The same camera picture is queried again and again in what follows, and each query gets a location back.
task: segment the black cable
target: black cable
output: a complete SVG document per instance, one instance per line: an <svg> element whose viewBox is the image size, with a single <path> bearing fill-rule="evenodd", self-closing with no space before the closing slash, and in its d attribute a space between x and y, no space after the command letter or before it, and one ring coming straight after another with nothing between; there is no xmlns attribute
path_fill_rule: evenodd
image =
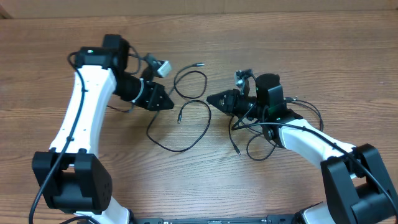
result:
<svg viewBox="0 0 398 224"><path fill-rule="evenodd" d="M310 106L307 106L307 105L305 105L305 104L303 104L303 103L297 103L297 102L288 102L288 103L291 103L291 104L294 104L294 105L299 105L299 106L302 106L302 107L305 107L305 108L307 108L307 109L309 109L309 110L311 110L311 111L313 111L317 116L318 116L318 118L319 118L319 122L320 122L320 124L319 124L319 131L323 131L323 119L322 119L322 116L321 116L321 114L320 113L318 113L317 111L315 111L313 108L311 108Z"/></svg>
<svg viewBox="0 0 398 224"><path fill-rule="evenodd" d="M203 76L205 77L205 87L203 88L202 93L200 93L200 95L194 96L194 97L185 96L185 95L183 95L182 93L180 93L179 90L177 89L177 83L180 82L180 80L181 80L183 77L186 77L187 75L189 75L189 74L191 74L191 73L199 73L200 75L203 75ZM203 72L196 71L196 70L194 70L194 71L189 71L189 72L183 74L183 75L178 79L178 81L177 81L178 75L179 75L179 73L177 73L176 76L174 77L174 90L175 90L182 98L197 99L197 98L200 98L201 96L203 96L203 94L205 94L205 91L206 91L206 88L207 88L207 76L206 76Z"/></svg>
<svg viewBox="0 0 398 224"><path fill-rule="evenodd" d="M67 141L66 141L62 151L58 155L57 160L54 162L53 166L51 167L50 172L45 177L45 179L43 181L43 184L40 186L40 189L37 192L36 198L33 201L32 207L30 208L30 212L29 212L29 218L28 218L29 224L33 224L33 216L34 216L37 204L39 203L40 196L43 194L43 191L44 191L45 187L47 186L50 178L54 175L55 170L58 169L58 166L59 166L59 164L61 162L61 159L62 159L63 155L65 154L66 150L68 149L68 146L69 146L70 142L73 140L73 133L75 132L76 125L77 125L77 122L79 120L79 117L80 117L80 114L81 114L81 110L83 108L83 103L84 103L84 100L85 100L85 93L87 92L87 90L85 88L85 82L84 82L84 79L83 79L81 73L79 72L79 70L76 68L76 66L70 60L70 58L73 55L76 55L76 54L77 54L77 52L70 53L68 58L67 58L67 60L68 60L69 65L76 71L77 75L79 76L80 82L81 82L80 105L79 105L79 108L78 108L78 111L77 111L77 114L76 114L75 121L73 122L72 128L71 128L71 130L69 132L69 136L67 137Z"/></svg>
<svg viewBox="0 0 398 224"><path fill-rule="evenodd" d="M252 159L252 160L254 160L254 161L258 161L258 162L264 161L264 160L268 159L268 157L271 156L271 154L274 152L274 150L275 150L275 148L276 148L276 146L277 146L277 144L272 144L268 139L266 139L271 145L273 145L271 152L269 152L268 155L266 155L266 156L265 156L264 158L262 158L262 159L256 159L256 158L252 157L252 156L250 155L250 153L249 153L249 145L250 145L250 142L253 141L253 139L255 139L255 138L257 138L258 136L261 136L261 135L262 135L262 133L256 134L255 136L253 136L253 137L249 140L248 144L246 145L246 154L250 157L250 159Z"/></svg>
<svg viewBox="0 0 398 224"><path fill-rule="evenodd" d="M203 64L203 63L194 63L194 64L192 64L192 65L188 65L188 66L186 66L186 67L183 67L181 70L179 70L179 71L177 72L175 78L174 78L174 85L173 85L172 89L169 91L168 95L170 96L170 95L172 94L172 92L175 90L182 98L197 99L197 98L203 96L203 94L204 94L205 91L206 91L206 87L207 87L207 76L206 76L203 72L199 72L199 71L196 71L196 70L194 70L194 71L189 71L189 72L183 74L179 79L177 79L178 75L179 75L180 73L182 73L184 70L186 70L186 69L188 69L188 68L192 68L192 67L201 67L201 66L204 66L204 64ZM199 74L201 74L201 75L203 75L203 76L205 77L205 87L203 88L203 91L202 91L202 93L201 93L199 96L195 96L195 97L185 96L185 95L183 95L182 93L180 93L180 92L177 90L177 84L180 82L180 80L181 80L183 77L185 77L185 76L187 76L188 74L191 74L191 73L199 73ZM208 128L210 127L211 110L210 110L210 107L207 105L207 103L205 103L205 102L202 101L202 100L191 100L191 101L188 101L188 102L186 102L186 103L181 107L181 109L180 109L180 113L178 114L178 119L177 119L178 123L180 123L180 122L181 122L181 119L182 119L182 110L184 109L185 106L187 106L187 105L190 104L190 103L201 103L201 104L204 104L204 105L207 107L208 111L209 111L209 120L208 120L208 123L207 123L207 126L206 126L205 130L203 131L203 133L200 135L200 137L199 137L191 146L189 146L188 148L185 148L185 149L181 149L181 150L173 150L173 149L169 149L169 148L167 148L167 147L161 145L159 142L157 142L157 141L155 141L154 139L151 138L151 136L149 135L149 129L150 129L150 127L152 126L153 122L155 121L156 117L159 115L160 111L156 111L155 116L154 116L154 117L152 118L152 120L150 121L150 123L149 123L149 125L148 125L148 127L147 127L147 131L146 131L147 137L148 137L153 143L155 143L156 145L158 145L158 146L160 146L160 147L162 147L162 148L164 148L164 149L166 149L166 150L168 150L168 151L170 151L170 152L185 152L185 151L191 149L193 146L195 146L195 144L198 143L198 142L202 139L202 137L206 134Z"/></svg>
<svg viewBox="0 0 398 224"><path fill-rule="evenodd" d="M87 215L83 215L83 216L78 216L78 217L73 217L68 219L67 221L61 222L60 224L68 224L77 220L87 220L90 221L94 224L100 224L99 221L95 220L93 217L89 217Z"/></svg>
<svg viewBox="0 0 398 224"><path fill-rule="evenodd" d="M134 55L134 54L129 54L129 56L137 58L138 67L137 67L137 70L136 70L135 72L126 72L126 74L129 74L129 75L136 75L136 74L138 74L139 71L141 70L141 60L143 60L143 58L139 56L137 50L136 50L133 46L130 45L130 48L131 48L131 50L135 53L135 55Z"/></svg>
<svg viewBox="0 0 398 224"><path fill-rule="evenodd" d="M121 110L121 109L119 109L119 108L115 108L115 107L113 107L113 106L110 106L110 105L106 105L108 108L111 108L111 109L114 109L114 110L116 110L116 111L118 111L118 112L122 112L122 113L131 113L132 111L133 111L133 109L134 109L134 103L131 103L131 107L130 107L130 109L128 109L128 110Z"/></svg>
<svg viewBox="0 0 398 224"><path fill-rule="evenodd" d="M239 129L243 129L243 128L249 128L249 127L253 127L253 126L258 126L258 125L285 126L285 127L289 127L289 128L299 129L299 130L302 130L302 131L307 131L307 132L315 135L316 137L320 138L322 141L326 142L327 144L329 144L334 149L337 149L339 152L343 153L346 157L348 157L357 167L359 167L365 173L365 176L367 178L369 178L370 180L372 180L373 183L383 192L383 194L390 201L390 203L392 205L392 208L394 209L394 212L396 214L396 217L398 218L398 209L397 209L394 201L392 200L391 196L385 190L385 188L380 184L379 181L376 180L376 178L372 175L372 173L370 173L370 171L367 170L367 168L365 168L357 159L355 159L355 157L352 154L346 152L344 149L340 148L337 144L331 142L329 139L327 139L326 137L324 137L323 135L319 134L318 132L316 132L314 130L308 129L306 127L300 127L300 126L296 126L296 125L291 125L291 124L282 124L282 123L273 123L273 122L260 122L260 123L256 123L256 124L243 125L243 126L235 128L233 130L239 130Z"/></svg>
<svg viewBox="0 0 398 224"><path fill-rule="evenodd" d="M238 153L238 155L241 155L241 151L239 150L239 148L237 147L237 145L235 144L235 142L232 140L232 136L231 136L231 123L232 123L232 119L234 119L234 116L231 117L231 119L229 120L229 124L228 124L228 135L229 135L229 140L231 140L232 146L234 147L236 153Z"/></svg>
<svg viewBox="0 0 398 224"><path fill-rule="evenodd" d="M322 119L322 116L321 116L321 112L318 110L318 108L314 104L312 104L312 103L310 103L308 101L305 101L305 100L298 100L298 99L291 98L291 97L287 97L286 98L286 102L287 103L291 103L291 104L295 104L295 105L300 105L300 106L303 106L303 107L305 107L307 109L312 110L319 117L320 131L323 131L323 128L325 127L325 125L323 124L323 119ZM307 105L304 105L302 103L298 103L298 102L306 103L306 104L312 106L312 108L307 106Z"/></svg>
<svg viewBox="0 0 398 224"><path fill-rule="evenodd" d="M248 116L248 114L250 113L250 111L252 111L253 108L256 107L256 105L257 105L257 102L254 102L254 103L251 105L251 107L248 109L248 112L246 112L241 118L238 119L237 122L234 123L234 125L232 125L232 129L235 128L240 122L242 122L242 120Z"/></svg>
<svg viewBox="0 0 398 224"><path fill-rule="evenodd" d="M257 130L255 130L255 129L252 129L252 128L248 128L248 130L250 130L250 131L252 131L252 132L255 132L255 133L257 133L257 134L260 134L260 133L262 133L261 131L257 131Z"/></svg>

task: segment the wooden table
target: wooden table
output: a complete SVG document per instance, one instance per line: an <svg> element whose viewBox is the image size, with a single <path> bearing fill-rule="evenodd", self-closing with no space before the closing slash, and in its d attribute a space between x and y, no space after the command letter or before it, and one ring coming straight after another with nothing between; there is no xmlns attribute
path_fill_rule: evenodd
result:
<svg viewBox="0 0 398 224"><path fill-rule="evenodd" d="M0 21L0 222L26 223L39 188L31 169L35 151L46 151L70 99L73 70L66 56L81 46L100 46L105 34L121 34L144 54L171 61L174 71L195 62L208 75L202 97L234 88L233 73L278 73L285 96L315 103L325 132L381 153L398 187L398 12L301 12L214 16L93 17ZM131 60L130 70L135 64ZM175 73L157 82L172 87ZM197 95L203 77L178 86ZM182 149L205 128L208 112L173 94L151 130L162 144ZM112 106L127 108L113 97ZM238 156L228 138L229 117L211 107L205 137L185 153L149 141L154 113L107 110L100 160L113 178L113 195L137 217L261 217L294 213L325 200L322 176L309 162L277 149L264 162ZM294 107L314 126L313 113ZM249 131L233 131L244 152ZM251 144L255 156L269 150ZM36 223L59 223L69 215L41 200Z"/></svg>

